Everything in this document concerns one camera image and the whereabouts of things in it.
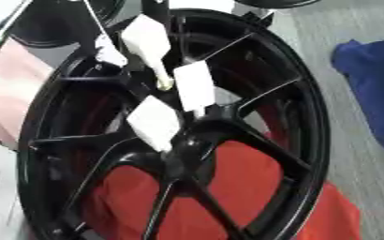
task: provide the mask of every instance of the white foam block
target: white foam block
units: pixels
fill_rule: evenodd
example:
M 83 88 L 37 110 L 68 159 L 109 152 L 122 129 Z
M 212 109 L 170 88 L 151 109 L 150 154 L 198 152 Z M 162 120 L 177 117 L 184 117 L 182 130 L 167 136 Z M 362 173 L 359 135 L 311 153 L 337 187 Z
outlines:
M 169 0 L 170 9 L 198 8 L 232 13 L 234 0 Z
M 139 55 L 148 66 L 160 60 L 170 50 L 164 25 L 140 14 L 121 34 L 130 52 Z
M 176 111 L 154 96 L 147 97 L 127 117 L 127 122 L 157 152 L 169 152 L 170 141 L 181 128 Z
M 214 81 L 205 61 L 178 67 L 173 74 L 185 112 L 215 104 Z

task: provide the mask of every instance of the white plastic block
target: white plastic block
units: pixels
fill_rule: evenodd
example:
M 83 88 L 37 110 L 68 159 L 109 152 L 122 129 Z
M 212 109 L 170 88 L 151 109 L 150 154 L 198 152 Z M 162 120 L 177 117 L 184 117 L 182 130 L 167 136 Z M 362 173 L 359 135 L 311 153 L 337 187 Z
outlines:
M 126 47 L 152 68 L 163 89 L 170 89 L 173 79 L 167 73 L 162 58 L 170 51 L 166 28 L 160 22 L 140 14 L 121 34 Z
M 169 0 L 170 9 L 198 8 L 232 13 L 234 0 Z
M 111 39 L 106 35 L 100 35 L 96 39 L 98 49 L 97 62 L 106 62 L 122 68 L 127 64 L 127 59 L 113 45 Z
M 169 152 L 170 141 L 181 128 L 176 111 L 154 96 L 147 97 L 127 117 L 127 122 L 157 152 Z
M 215 104 L 214 81 L 205 61 L 178 67 L 173 73 L 185 112 L 202 116 L 203 108 Z

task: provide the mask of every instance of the wheel spoke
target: wheel spoke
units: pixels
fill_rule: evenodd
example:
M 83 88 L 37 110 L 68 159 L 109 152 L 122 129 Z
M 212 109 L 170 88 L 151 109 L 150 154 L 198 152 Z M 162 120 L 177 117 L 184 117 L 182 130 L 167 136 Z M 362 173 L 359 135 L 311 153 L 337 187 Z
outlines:
M 155 200 L 142 240 L 154 240 L 158 229 L 169 211 L 170 204 L 175 196 L 175 183 L 169 183 L 162 187 Z
M 268 95 L 277 92 L 279 90 L 282 90 L 283 88 L 286 88 L 290 85 L 293 85 L 294 83 L 298 82 L 301 78 L 295 78 L 293 80 L 290 80 L 288 82 L 285 82 L 283 84 L 280 84 L 276 87 L 271 88 L 268 91 L 265 91 L 263 93 L 258 94 L 255 97 L 243 99 L 240 100 L 237 103 L 234 103 L 238 106 L 239 116 L 240 117 L 246 117 L 248 114 L 250 114 L 252 111 L 254 111 L 258 106 L 260 106 L 260 102 Z
M 178 17 L 176 18 L 176 27 L 177 27 L 177 37 L 179 41 L 179 52 L 181 54 L 181 58 L 183 61 L 185 61 L 186 57 L 188 56 L 188 49 L 186 44 L 186 37 L 185 37 L 185 17 Z
M 236 124 L 234 131 L 236 131 L 234 134 L 237 141 L 258 149 L 278 161 L 283 168 L 285 176 L 300 178 L 310 171 L 311 167 L 308 163 L 293 156 L 246 123 Z
M 295 192 L 295 181 L 284 177 L 279 184 L 276 192 L 271 197 L 270 201 L 263 207 L 258 216 L 246 226 L 248 232 L 252 235 L 259 235 L 263 228 L 270 226 L 270 223 L 277 222 L 287 214 L 284 204 L 287 201 L 292 201 L 289 196 L 292 192 Z
M 36 139 L 30 142 L 30 147 L 46 154 L 55 155 L 59 151 L 92 149 L 104 152 L 123 139 L 121 132 L 100 135 L 65 136 L 49 139 Z
M 221 223 L 221 225 L 223 225 L 230 239 L 248 239 L 248 236 L 246 236 L 246 234 L 240 230 L 239 226 L 233 221 L 229 214 L 224 211 L 224 209 L 218 204 L 216 199 L 214 199 L 214 197 L 205 189 L 205 187 L 200 185 L 198 180 L 191 178 L 189 179 L 189 181 L 187 181 L 187 183 L 197 201 L 203 207 L 205 207 L 205 209 L 215 219 L 217 219 Z
M 126 151 L 126 149 L 123 149 L 124 147 L 118 146 L 118 148 L 121 148 L 120 152 L 123 152 L 124 150 Z M 155 151 L 148 153 L 131 153 L 124 157 L 120 157 L 110 165 L 108 171 L 122 166 L 131 166 L 143 170 L 156 179 L 161 179 L 163 177 L 165 167 L 161 160 L 161 156 Z
M 69 83 L 105 83 L 123 85 L 122 76 L 114 77 L 61 77 L 57 79 L 60 82 Z
M 115 152 L 118 152 L 118 154 L 120 154 L 121 149 L 125 149 L 128 153 L 130 149 L 134 149 L 138 146 L 145 146 L 145 143 L 139 138 L 130 138 L 116 143 L 107 152 L 105 152 L 95 164 L 95 166 L 89 171 L 89 173 L 87 173 L 86 177 L 82 180 L 78 187 L 76 187 L 76 189 L 72 191 L 71 195 L 64 204 L 63 210 L 60 214 L 60 218 L 64 216 L 65 213 L 67 213 L 73 207 L 74 203 L 78 202 L 82 196 L 84 196 L 92 187 L 96 185 L 96 183 L 103 179 L 107 175 L 107 173 L 112 170 L 115 165 L 109 163 L 108 159 L 112 159 L 112 156 Z

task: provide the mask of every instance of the blue cloth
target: blue cloth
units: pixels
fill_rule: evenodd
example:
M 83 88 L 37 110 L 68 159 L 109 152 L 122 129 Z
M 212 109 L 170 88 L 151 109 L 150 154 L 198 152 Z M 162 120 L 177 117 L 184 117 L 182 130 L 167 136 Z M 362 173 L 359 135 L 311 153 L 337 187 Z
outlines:
M 384 41 L 337 46 L 333 66 L 344 74 L 378 141 L 384 145 Z

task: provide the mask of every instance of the wheel rim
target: wheel rim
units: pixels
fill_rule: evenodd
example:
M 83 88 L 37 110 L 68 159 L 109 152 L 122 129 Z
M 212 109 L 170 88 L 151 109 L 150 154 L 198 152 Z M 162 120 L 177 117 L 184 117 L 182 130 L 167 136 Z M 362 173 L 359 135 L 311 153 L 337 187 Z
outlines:
M 237 0 L 237 2 L 253 6 L 256 8 L 281 9 L 281 8 L 298 8 L 309 4 L 314 4 L 318 0 Z
M 114 26 L 112 32 L 123 29 L 127 23 Z M 327 113 L 306 67 L 281 39 L 269 31 L 223 13 L 174 11 L 170 38 L 176 47 L 165 59 L 169 69 L 185 62 L 207 59 L 216 85 L 242 99 L 223 106 L 212 106 L 208 116 L 198 122 L 190 121 L 190 116 L 184 114 L 185 130 L 175 138 L 175 150 L 167 157 L 173 160 L 162 164 L 156 160 L 160 156 L 135 139 L 124 122 L 113 132 L 106 129 L 115 119 L 114 113 L 128 114 L 148 94 L 156 94 L 171 107 L 180 110 L 174 90 L 158 93 L 149 69 L 137 71 L 141 66 L 134 64 L 130 68 L 138 69 L 127 76 L 117 69 L 97 66 L 93 59 L 86 59 L 75 52 L 42 88 L 22 129 L 19 191 L 24 212 L 41 239 L 88 239 L 82 236 L 88 227 L 72 209 L 77 208 L 82 197 L 110 170 L 122 165 L 139 168 L 162 182 L 157 196 L 157 202 L 161 204 L 157 204 L 160 207 L 156 207 L 151 214 L 144 233 L 149 238 L 145 239 L 155 237 L 168 208 L 167 203 L 178 193 L 179 183 L 193 192 L 196 199 L 222 223 L 232 239 L 287 239 L 303 225 L 316 203 L 329 165 Z M 260 76 L 266 77 L 266 80 L 263 81 Z M 138 79 L 143 84 L 136 84 Z M 92 96 L 92 89 L 99 97 Z M 104 104 L 99 101 L 100 96 L 112 99 L 105 101 L 106 111 L 97 107 Z M 284 110 L 288 143 L 281 142 L 281 137 L 274 139 L 274 143 L 242 120 L 254 110 L 260 115 L 267 114 L 258 110 L 264 104 L 292 109 Z M 65 124 L 89 121 L 85 119 L 88 110 L 78 110 L 82 105 L 96 106 L 93 108 L 93 112 L 96 111 L 94 115 L 99 115 L 99 120 L 104 122 L 97 120 L 99 123 L 90 125 L 95 127 L 88 135 L 74 123 Z M 297 127 L 290 127 L 292 122 Z M 271 201 L 244 230 L 234 224 L 193 175 L 185 172 L 174 174 L 170 169 L 180 164 L 175 159 L 187 158 L 190 151 L 195 151 L 194 156 L 199 162 L 203 161 L 211 150 L 227 140 L 245 143 L 270 155 L 284 172 L 280 187 Z M 95 149 L 98 157 L 90 165 L 87 164 L 87 171 L 70 172 L 73 183 L 65 185 L 67 191 L 63 188 L 61 196 L 56 197 L 59 200 L 51 200 L 51 194 L 44 189 L 56 188 L 51 180 L 52 164 L 61 164 L 57 169 L 65 175 L 64 169 L 68 171 L 70 166 L 62 165 L 59 158 L 68 150 L 80 148 Z M 124 149 L 136 155 L 109 160 L 113 154 L 123 155 Z

